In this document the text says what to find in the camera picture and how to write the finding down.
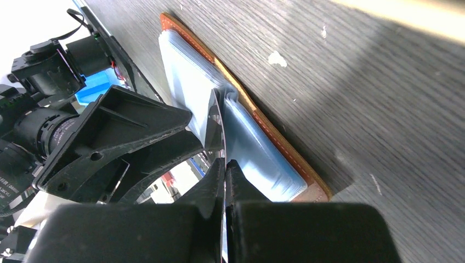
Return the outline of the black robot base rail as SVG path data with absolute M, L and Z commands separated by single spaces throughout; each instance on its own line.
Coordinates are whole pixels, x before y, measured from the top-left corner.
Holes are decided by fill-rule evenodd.
M 114 63 L 113 68 L 120 76 L 124 86 L 140 95 L 163 102 L 159 93 L 140 71 L 139 67 L 130 58 L 117 39 L 104 27 L 102 22 L 87 6 L 86 2 L 74 1 L 74 4 L 79 8 L 85 20 L 92 26 L 94 32 L 99 34 L 98 41 Z

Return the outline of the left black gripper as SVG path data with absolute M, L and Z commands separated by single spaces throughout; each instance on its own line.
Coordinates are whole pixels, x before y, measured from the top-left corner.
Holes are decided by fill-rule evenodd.
M 78 116 L 51 108 L 1 114 L 1 203 L 30 187 L 70 193 L 117 158 L 183 129 L 191 112 L 113 85 Z

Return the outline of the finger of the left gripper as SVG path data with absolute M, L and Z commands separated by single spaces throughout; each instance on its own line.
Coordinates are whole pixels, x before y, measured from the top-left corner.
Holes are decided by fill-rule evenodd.
M 182 130 L 131 153 L 129 167 L 120 179 L 110 203 L 134 204 L 149 186 L 172 168 L 203 151 L 199 139 Z

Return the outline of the brown leather card holder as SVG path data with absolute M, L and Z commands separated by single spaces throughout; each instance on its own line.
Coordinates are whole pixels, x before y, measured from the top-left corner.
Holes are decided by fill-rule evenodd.
M 323 179 L 268 120 L 243 85 L 181 21 L 160 15 L 158 38 L 174 106 L 189 110 L 189 129 L 207 139 L 211 95 L 217 97 L 228 160 L 238 162 L 246 179 L 275 202 L 327 202 Z

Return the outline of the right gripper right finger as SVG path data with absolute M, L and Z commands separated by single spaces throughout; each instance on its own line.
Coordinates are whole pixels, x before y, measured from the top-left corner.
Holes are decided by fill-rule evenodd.
M 400 262 L 383 216 L 362 203 L 272 202 L 226 166 L 229 262 Z

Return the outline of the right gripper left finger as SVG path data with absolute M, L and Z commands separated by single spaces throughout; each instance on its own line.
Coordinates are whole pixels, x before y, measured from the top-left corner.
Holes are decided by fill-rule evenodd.
M 221 262 L 225 160 L 170 204 L 70 204 L 25 262 Z

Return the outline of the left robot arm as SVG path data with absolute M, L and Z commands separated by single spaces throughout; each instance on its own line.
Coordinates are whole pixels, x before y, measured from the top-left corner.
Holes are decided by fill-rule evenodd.
M 1 207 L 33 187 L 77 203 L 135 203 L 179 163 L 202 152 L 191 113 L 112 85 L 77 113 L 87 77 L 112 68 L 98 38 L 33 45 L 14 60 L 25 92 L 1 85 Z

